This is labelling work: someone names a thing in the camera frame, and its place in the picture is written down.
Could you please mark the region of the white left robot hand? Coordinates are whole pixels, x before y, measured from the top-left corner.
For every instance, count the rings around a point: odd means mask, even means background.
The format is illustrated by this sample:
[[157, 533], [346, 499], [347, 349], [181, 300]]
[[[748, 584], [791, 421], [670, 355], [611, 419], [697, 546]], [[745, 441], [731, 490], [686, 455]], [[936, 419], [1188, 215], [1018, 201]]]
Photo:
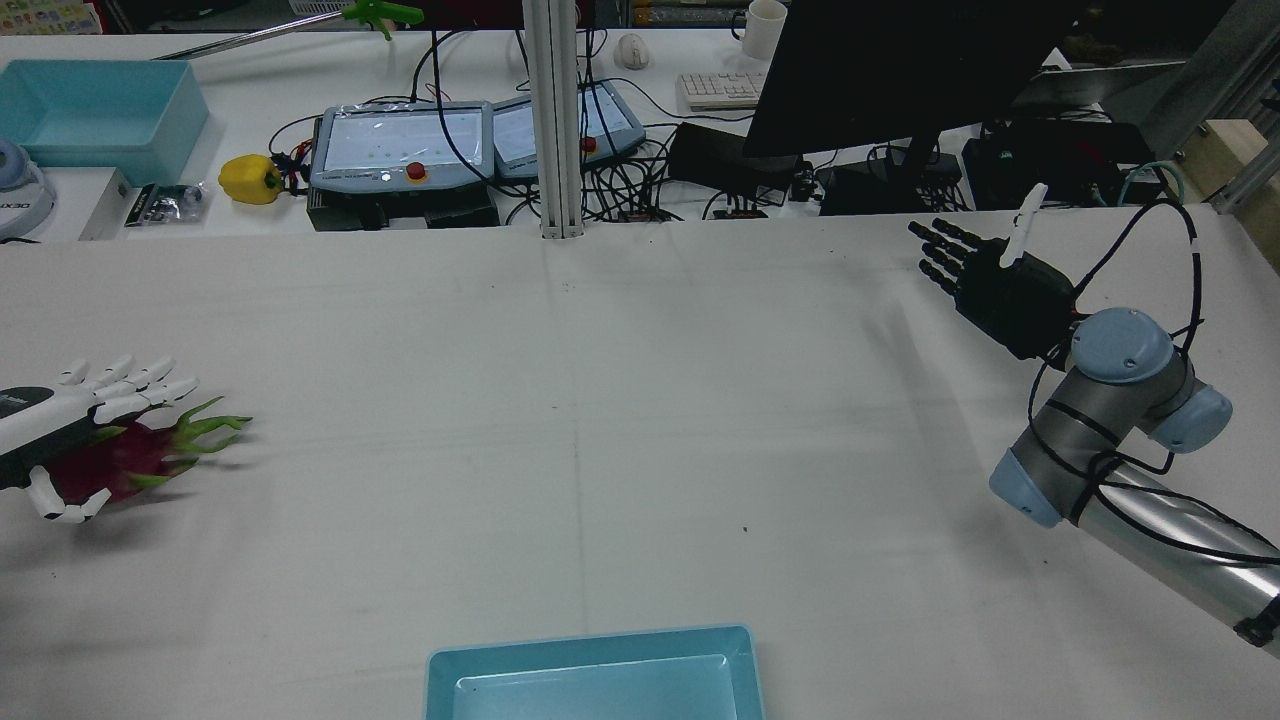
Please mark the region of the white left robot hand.
[[137, 415], [189, 395], [195, 377], [169, 380], [175, 361], [163, 356], [142, 368], [124, 355], [90, 374], [86, 360], [73, 363], [50, 386], [17, 386], [3, 391], [3, 488], [22, 489], [35, 511], [50, 521], [83, 523], [111, 498], [95, 491], [79, 503], [68, 503], [54, 487], [50, 464], [87, 445], [93, 433], [124, 416]]

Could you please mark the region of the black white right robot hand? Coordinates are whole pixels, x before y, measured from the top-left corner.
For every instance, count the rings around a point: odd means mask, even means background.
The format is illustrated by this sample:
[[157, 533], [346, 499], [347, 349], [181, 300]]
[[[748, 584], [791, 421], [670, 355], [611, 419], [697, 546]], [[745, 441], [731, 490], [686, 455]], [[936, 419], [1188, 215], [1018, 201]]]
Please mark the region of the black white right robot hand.
[[957, 313], [1020, 360], [1038, 357], [1062, 372], [1065, 343], [1085, 316], [1075, 290], [1059, 269], [1027, 251], [1029, 229], [1048, 186], [1024, 197], [1007, 238], [986, 238], [940, 217], [910, 222], [922, 240], [920, 272], [954, 299]]

